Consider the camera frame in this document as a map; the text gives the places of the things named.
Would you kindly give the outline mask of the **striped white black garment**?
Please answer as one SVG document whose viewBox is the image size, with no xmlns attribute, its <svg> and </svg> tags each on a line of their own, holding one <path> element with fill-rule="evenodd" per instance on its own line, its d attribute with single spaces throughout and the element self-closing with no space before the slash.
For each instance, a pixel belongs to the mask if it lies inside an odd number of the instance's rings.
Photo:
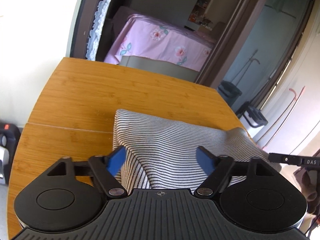
<svg viewBox="0 0 320 240">
<path fill-rule="evenodd" d="M 126 160 L 115 178 L 133 189 L 195 189 L 207 178 L 196 160 L 203 146 L 213 155 L 236 161 L 268 161 L 242 128 L 228 131 L 119 109 L 113 125 L 113 148 L 124 146 Z"/>
</svg>

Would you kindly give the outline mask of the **white lidded trash bin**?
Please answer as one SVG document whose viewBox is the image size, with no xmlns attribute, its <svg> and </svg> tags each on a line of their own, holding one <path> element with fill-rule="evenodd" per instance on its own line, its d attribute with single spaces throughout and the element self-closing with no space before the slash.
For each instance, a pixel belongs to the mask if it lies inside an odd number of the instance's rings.
<svg viewBox="0 0 320 240">
<path fill-rule="evenodd" d="M 252 106 L 247 106 L 246 110 L 240 118 L 240 122 L 244 126 L 252 128 L 259 128 L 268 124 L 268 121 L 263 116 L 262 112 Z"/>
</svg>

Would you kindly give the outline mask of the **bed with pink floral sheet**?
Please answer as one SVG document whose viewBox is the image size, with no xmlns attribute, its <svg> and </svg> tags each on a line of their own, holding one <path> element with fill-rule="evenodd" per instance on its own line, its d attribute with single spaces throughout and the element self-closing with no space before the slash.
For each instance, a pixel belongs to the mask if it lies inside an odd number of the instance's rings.
<svg viewBox="0 0 320 240">
<path fill-rule="evenodd" d="M 105 63 L 194 81 L 215 41 L 203 33 L 177 27 L 120 7 L 112 19 L 114 42 Z"/>
</svg>

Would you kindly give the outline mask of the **shelf with small items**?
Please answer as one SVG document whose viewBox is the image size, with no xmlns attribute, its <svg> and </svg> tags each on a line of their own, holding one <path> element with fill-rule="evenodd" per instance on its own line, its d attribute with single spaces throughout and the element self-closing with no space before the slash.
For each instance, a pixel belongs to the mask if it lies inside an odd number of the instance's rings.
<svg viewBox="0 0 320 240">
<path fill-rule="evenodd" d="M 212 21 L 206 16 L 212 0 L 197 0 L 185 24 L 187 29 L 198 31 L 200 27 L 211 30 Z"/>
</svg>

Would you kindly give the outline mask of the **white lace curtain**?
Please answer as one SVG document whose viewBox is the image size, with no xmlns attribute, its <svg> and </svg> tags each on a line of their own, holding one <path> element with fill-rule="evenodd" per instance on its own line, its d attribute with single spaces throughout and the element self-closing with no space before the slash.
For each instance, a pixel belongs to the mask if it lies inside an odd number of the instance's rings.
<svg viewBox="0 0 320 240">
<path fill-rule="evenodd" d="M 103 25 L 107 15 L 111 0 L 101 0 L 98 3 L 97 10 L 94 13 L 93 27 L 89 32 L 89 39 L 87 42 L 86 59 L 95 61 L 99 42 L 102 34 Z"/>
</svg>

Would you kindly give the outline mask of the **dark brown door frame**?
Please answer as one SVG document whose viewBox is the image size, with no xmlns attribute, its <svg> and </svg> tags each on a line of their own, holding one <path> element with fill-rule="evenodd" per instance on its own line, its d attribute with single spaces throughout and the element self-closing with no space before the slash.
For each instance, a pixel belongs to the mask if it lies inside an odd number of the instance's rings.
<svg viewBox="0 0 320 240">
<path fill-rule="evenodd" d="M 267 0 L 240 0 L 195 83 L 216 88 L 232 66 Z"/>
</svg>

